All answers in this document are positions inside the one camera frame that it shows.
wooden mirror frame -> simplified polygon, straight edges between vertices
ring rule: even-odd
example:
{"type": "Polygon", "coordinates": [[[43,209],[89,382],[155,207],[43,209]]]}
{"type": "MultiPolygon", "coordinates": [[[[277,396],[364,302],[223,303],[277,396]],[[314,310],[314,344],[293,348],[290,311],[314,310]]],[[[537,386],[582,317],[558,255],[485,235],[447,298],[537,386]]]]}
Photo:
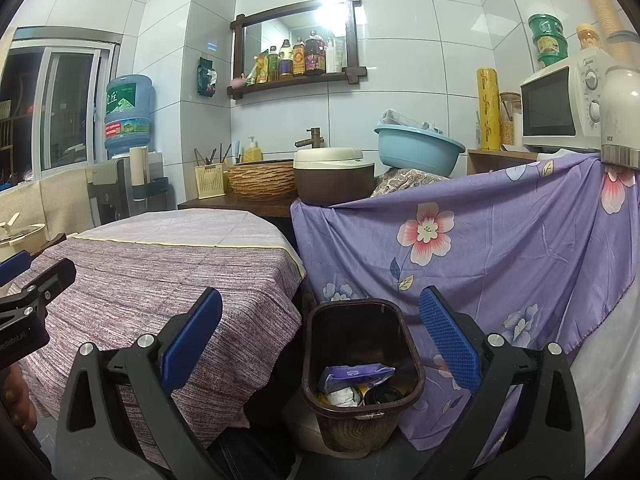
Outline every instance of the wooden mirror frame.
{"type": "Polygon", "coordinates": [[[278,81],[271,81],[268,83],[255,83],[235,90],[229,86],[226,89],[226,93],[232,96],[233,99],[237,100],[242,99],[244,94],[251,94],[253,92],[269,90],[271,88],[283,88],[285,86],[320,83],[324,81],[346,81],[350,85],[359,84],[360,78],[367,75],[367,67],[359,66],[360,62],[358,60],[358,35],[356,32],[355,7],[362,5],[361,0],[309,0],[307,2],[300,2],[298,4],[290,4],[277,7],[276,9],[265,10],[263,12],[258,12],[257,14],[252,14],[251,16],[238,14],[236,19],[231,22],[230,26],[234,32],[233,78],[241,77],[242,70],[244,69],[244,33],[242,30],[245,27],[256,25],[257,23],[268,22],[269,20],[275,20],[284,16],[290,16],[292,14],[309,12],[310,10],[319,9],[323,5],[341,3],[344,3],[347,6],[347,66],[342,68],[342,72],[325,73],[320,75],[304,75],[278,81]]]}

flexible duct hose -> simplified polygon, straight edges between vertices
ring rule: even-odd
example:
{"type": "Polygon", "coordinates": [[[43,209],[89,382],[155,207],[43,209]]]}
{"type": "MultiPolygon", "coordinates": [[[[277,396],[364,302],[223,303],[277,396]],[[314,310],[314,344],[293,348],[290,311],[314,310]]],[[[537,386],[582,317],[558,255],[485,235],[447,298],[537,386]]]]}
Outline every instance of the flexible duct hose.
{"type": "Polygon", "coordinates": [[[605,41],[603,41],[603,44],[607,45],[607,51],[620,63],[633,66],[633,57],[628,44],[609,43],[609,41],[606,41],[609,35],[625,28],[613,7],[613,2],[611,0],[590,0],[590,2],[598,15],[600,26],[604,32],[605,38],[603,40],[605,41]]]}

blue clamp pad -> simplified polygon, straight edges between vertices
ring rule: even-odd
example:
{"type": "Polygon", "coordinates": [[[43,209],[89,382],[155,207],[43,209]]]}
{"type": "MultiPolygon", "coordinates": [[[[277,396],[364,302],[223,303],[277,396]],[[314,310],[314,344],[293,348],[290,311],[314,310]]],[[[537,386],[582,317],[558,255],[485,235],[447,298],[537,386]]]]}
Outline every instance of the blue clamp pad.
{"type": "Polygon", "coordinates": [[[0,263],[0,286],[5,286],[31,267],[31,255],[20,251],[0,263]]]}
{"type": "Polygon", "coordinates": [[[183,387],[222,318],[222,297],[211,289],[162,356],[160,382],[170,395],[183,387]]]}
{"type": "Polygon", "coordinates": [[[420,319],[456,382],[475,395],[480,387],[480,358],[436,295],[424,288],[418,300],[420,319]]]}

blue plastic basin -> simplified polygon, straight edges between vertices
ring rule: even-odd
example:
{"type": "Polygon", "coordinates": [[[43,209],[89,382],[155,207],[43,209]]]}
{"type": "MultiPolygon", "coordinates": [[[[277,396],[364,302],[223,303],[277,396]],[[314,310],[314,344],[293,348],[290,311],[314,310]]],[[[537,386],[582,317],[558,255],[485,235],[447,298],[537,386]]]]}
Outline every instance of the blue plastic basin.
{"type": "Polygon", "coordinates": [[[378,156],[393,168],[427,171],[449,176],[465,147],[433,130],[396,124],[378,124],[378,156]]]}

microwave door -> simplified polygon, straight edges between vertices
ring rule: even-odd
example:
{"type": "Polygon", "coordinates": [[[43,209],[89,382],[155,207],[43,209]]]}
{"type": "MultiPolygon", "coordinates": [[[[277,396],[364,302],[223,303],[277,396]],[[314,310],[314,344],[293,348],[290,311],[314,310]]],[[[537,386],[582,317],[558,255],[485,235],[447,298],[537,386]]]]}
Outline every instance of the microwave door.
{"type": "MultiPolygon", "coordinates": [[[[527,137],[551,137],[556,146],[558,137],[575,137],[569,73],[565,67],[522,86],[524,144],[527,137]]],[[[541,139],[529,140],[540,145],[541,139]]]]}

